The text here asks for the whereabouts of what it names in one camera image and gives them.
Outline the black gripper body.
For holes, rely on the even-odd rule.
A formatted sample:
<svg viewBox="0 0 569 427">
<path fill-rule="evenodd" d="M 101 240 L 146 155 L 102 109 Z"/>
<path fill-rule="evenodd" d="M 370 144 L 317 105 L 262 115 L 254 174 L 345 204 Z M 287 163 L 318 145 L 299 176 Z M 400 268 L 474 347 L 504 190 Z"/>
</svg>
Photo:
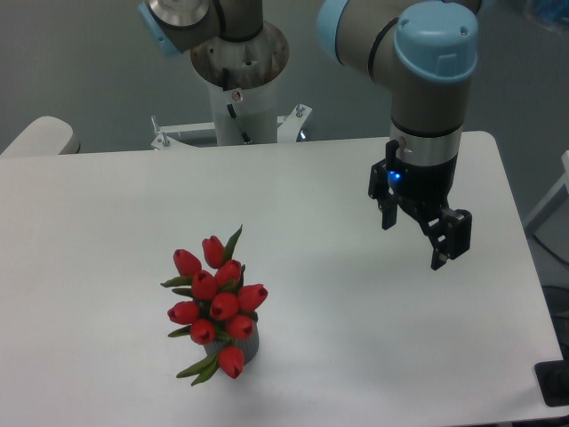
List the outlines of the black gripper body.
<svg viewBox="0 0 569 427">
<path fill-rule="evenodd" d="M 440 236 L 443 212 L 449 209 L 457 156 L 438 165 L 414 165 L 397 156 L 404 141 L 386 144 L 384 159 L 384 228 L 397 222 L 397 209 L 416 220 L 427 236 Z"/>
</svg>

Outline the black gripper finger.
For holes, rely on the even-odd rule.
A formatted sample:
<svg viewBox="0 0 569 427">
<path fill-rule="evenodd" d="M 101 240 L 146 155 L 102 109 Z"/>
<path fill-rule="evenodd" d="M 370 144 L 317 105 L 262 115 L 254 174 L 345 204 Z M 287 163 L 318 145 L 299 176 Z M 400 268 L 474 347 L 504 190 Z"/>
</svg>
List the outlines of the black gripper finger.
<svg viewBox="0 0 569 427">
<path fill-rule="evenodd" d="M 389 171 L 386 161 L 372 165 L 368 185 L 368 196 L 377 201 L 381 212 L 381 227 L 388 230 L 397 223 L 397 196 L 390 192 Z"/>
<path fill-rule="evenodd" d="M 430 268 L 438 270 L 470 249 L 472 214 L 443 207 L 436 217 L 421 222 L 421 230 L 433 247 Z"/>
</svg>

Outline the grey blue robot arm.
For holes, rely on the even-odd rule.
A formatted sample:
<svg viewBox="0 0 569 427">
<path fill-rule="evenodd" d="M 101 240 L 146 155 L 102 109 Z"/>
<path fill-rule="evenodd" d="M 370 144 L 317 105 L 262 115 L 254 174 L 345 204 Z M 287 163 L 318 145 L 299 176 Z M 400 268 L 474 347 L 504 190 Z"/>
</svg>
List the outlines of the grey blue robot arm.
<svg viewBox="0 0 569 427">
<path fill-rule="evenodd" d="M 326 1 L 317 15 L 323 50 L 391 94 L 385 157 L 369 196 L 391 228 L 404 212 L 442 267 L 469 250 L 471 213 L 447 201 L 471 76 L 477 66 L 479 1 Z M 210 86 L 220 145 L 277 139 L 274 84 L 290 50 L 260 1 L 143 1 L 138 8 L 163 54 L 188 53 Z"/>
</svg>

